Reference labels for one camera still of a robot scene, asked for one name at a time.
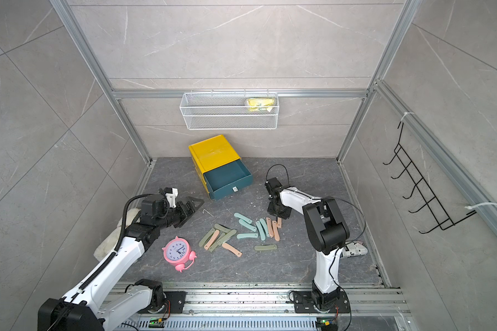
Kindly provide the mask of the pink knife cluster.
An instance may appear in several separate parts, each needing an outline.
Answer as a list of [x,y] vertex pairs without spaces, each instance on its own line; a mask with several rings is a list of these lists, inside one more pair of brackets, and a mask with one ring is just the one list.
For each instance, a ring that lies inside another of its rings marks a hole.
[[208,250],[212,246],[212,244],[215,242],[215,240],[219,237],[219,235],[220,235],[220,231],[215,230],[213,232],[213,234],[211,235],[211,237],[209,238],[209,240],[204,244],[204,249]]
[[273,233],[273,238],[276,240],[276,241],[280,241],[280,234],[278,232],[278,223],[276,220],[273,220],[271,222],[271,225],[272,225],[272,233]]
[[268,236],[274,237],[273,224],[272,224],[272,220],[270,217],[266,218],[266,228],[268,231]]

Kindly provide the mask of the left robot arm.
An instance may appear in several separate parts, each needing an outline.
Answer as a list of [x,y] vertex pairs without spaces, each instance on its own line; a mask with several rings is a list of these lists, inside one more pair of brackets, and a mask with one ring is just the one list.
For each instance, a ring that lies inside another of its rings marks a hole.
[[142,310],[171,314],[162,282],[150,279],[136,281],[109,305],[103,303],[163,229],[182,227],[203,205],[199,198],[178,198],[176,188],[131,197],[124,205],[115,246],[74,288],[41,305],[37,329],[114,330]]

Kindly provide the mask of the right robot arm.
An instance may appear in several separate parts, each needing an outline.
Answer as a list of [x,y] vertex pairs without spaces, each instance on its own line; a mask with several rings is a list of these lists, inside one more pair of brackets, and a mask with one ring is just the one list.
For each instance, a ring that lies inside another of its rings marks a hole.
[[335,310],[350,313],[350,301],[338,281],[340,256],[347,246],[350,230],[337,198],[316,197],[274,177],[265,177],[269,194],[267,211],[278,219],[288,219],[292,211],[304,217],[306,233],[316,251],[316,273],[312,281],[311,302],[321,313]]

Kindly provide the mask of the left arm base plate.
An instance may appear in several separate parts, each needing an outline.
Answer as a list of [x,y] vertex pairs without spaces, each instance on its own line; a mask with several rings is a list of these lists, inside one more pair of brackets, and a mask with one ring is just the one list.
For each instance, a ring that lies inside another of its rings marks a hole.
[[163,293],[163,299],[159,303],[139,310],[139,314],[165,314],[170,311],[171,314],[182,314],[186,301],[187,292],[185,291],[168,291]]

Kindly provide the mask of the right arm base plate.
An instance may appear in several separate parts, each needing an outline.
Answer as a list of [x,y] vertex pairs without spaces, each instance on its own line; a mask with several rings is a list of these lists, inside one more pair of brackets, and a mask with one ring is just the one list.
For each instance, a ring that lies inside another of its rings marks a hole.
[[315,290],[291,291],[289,300],[294,305],[295,313],[342,313],[351,312],[350,300],[343,289],[337,289],[328,294]]

